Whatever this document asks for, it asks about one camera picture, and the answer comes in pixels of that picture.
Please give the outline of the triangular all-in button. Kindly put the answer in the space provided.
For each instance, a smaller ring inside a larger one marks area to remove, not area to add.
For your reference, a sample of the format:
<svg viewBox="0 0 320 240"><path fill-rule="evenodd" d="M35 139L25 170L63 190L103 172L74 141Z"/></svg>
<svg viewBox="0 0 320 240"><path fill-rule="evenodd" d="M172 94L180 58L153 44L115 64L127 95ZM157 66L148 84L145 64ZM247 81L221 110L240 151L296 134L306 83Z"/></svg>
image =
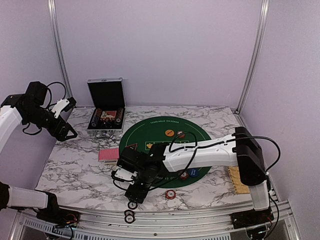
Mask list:
<svg viewBox="0 0 320 240"><path fill-rule="evenodd" d="M137 143L130 144L130 145L127 145L126 148L130 148L136 151L138 148L138 144Z"/></svg>

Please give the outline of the red-backed playing card deck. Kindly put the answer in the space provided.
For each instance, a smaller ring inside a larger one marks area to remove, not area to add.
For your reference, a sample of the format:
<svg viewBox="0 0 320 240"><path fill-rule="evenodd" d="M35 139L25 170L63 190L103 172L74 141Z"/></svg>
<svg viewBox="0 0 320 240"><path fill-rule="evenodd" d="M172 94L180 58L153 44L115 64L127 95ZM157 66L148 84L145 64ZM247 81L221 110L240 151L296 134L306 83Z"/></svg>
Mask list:
<svg viewBox="0 0 320 240"><path fill-rule="evenodd" d="M105 160L119 159L119 149L118 148L108 148L102 149L98 153L98 161L104 162Z"/></svg>

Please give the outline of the orange red chip stack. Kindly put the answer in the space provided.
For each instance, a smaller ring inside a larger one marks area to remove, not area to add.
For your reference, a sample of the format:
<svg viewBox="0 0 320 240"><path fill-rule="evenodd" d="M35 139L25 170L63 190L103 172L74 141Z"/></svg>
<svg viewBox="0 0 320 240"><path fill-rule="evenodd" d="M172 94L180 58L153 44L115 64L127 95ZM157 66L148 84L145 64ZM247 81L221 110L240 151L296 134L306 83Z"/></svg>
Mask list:
<svg viewBox="0 0 320 240"><path fill-rule="evenodd" d="M168 200L173 200L176 197L176 192L172 189L169 189L165 192L165 197Z"/></svg>

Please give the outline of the orange big blind button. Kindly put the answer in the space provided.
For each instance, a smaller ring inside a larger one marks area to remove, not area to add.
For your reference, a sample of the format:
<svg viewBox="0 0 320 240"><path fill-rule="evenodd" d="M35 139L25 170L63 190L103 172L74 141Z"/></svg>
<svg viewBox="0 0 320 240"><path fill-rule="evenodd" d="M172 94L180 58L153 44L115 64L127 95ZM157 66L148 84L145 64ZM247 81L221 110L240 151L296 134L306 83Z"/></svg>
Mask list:
<svg viewBox="0 0 320 240"><path fill-rule="evenodd" d="M165 135L167 137L173 137L175 135L175 132L172 129L168 129L165 131Z"/></svg>

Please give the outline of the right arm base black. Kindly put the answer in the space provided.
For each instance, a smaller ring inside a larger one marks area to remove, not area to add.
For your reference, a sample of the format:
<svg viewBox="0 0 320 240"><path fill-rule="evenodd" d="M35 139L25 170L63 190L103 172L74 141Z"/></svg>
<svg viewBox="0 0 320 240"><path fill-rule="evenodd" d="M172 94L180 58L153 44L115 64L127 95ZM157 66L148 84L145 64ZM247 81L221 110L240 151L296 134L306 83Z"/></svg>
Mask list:
<svg viewBox="0 0 320 240"><path fill-rule="evenodd" d="M271 207L265 210L246 210L234 212L230 215L234 229L248 228L251 226L265 224L275 219Z"/></svg>

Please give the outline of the small orange chip pile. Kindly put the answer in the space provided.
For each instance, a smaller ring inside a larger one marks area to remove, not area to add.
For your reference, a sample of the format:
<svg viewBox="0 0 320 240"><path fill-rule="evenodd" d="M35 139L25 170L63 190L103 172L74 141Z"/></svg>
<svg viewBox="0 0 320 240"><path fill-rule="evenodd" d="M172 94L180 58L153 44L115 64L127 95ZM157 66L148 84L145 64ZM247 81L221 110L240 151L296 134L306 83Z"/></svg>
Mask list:
<svg viewBox="0 0 320 240"><path fill-rule="evenodd" d="M178 131L177 132L177 136L179 137L179 138L185 138L185 134L184 134L184 132L183 131Z"/></svg>
<svg viewBox="0 0 320 240"><path fill-rule="evenodd" d="M182 181L185 181L189 177L189 174L187 171L184 171L180 176L179 179Z"/></svg>

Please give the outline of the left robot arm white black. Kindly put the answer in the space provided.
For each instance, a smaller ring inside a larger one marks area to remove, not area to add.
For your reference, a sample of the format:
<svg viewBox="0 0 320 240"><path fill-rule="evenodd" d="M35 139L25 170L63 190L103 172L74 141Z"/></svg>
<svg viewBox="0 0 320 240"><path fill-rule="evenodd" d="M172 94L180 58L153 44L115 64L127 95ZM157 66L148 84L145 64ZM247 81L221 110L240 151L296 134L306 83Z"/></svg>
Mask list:
<svg viewBox="0 0 320 240"><path fill-rule="evenodd" d="M9 167L27 163L34 154L29 153L26 139L18 139L21 134L18 129L22 126L23 132L31 125L39 131L43 129L59 142L64 142L77 137L73 127L63 119L62 112L68 112L76 105L73 97L63 96L56 103L49 102L44 106L45 100L52 99L49 85L39 81L28 84L26 92L10 94L0 105L0 155L13 157ZM56 206L57 198L52 193L16 187L12 184L0 184L0 208L37 208L43 210L44 215L53 223L63 219L63 211Z"/></svg>

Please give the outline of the blue small blind button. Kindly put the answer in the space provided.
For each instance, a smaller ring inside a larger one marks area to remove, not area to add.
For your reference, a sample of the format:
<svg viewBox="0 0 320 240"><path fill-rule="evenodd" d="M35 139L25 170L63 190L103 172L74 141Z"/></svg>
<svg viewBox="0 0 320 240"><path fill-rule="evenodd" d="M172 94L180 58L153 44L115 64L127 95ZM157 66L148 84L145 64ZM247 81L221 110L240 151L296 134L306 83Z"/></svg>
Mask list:
<svg viewBox="0 0 320 240"><path fill-rule="evenodd" d="M197 168L190 168L188 170L188 175L192 178L196 178L198 177L200 174L199 170Z"/></svg>

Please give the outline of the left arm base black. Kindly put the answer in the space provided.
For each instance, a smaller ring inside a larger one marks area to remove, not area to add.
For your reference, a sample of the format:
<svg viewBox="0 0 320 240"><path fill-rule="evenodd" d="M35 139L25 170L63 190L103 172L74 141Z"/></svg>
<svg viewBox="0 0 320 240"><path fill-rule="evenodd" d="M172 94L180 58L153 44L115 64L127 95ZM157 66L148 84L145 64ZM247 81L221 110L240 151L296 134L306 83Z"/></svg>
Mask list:
<svg viewBox="0 0 320 240"><path fill-rule="evenodd" d="M40 220L47 221L58 226L77 224L80 213L74 210L60 208L58 198L55 194L44 192L48 197L47 206L40 208L36 217Z"/></svg>

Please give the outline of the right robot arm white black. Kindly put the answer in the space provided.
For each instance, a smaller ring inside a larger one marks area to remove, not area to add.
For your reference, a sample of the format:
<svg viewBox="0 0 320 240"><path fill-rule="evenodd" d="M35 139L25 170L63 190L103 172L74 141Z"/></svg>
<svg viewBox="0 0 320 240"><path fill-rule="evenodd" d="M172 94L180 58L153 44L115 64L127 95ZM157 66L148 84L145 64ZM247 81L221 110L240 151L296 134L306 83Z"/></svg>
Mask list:
<svg viewBox="0 0 320 240"><path fill-rule="evenodd" d="M265 167L262 148L258 140L278 144L265 136L253 136L245 127L236 127L233 134L222 138L189 143L155 143L149 152L139 152L130 147L123 149L117 165L127 172L130 185L125 196L142 204L157 176L168 173L182 174L191 168L213 166L238 167L240 181L248 186L253 209L247 219L258 224L267 216L270 207L268 168Z"/></svg>

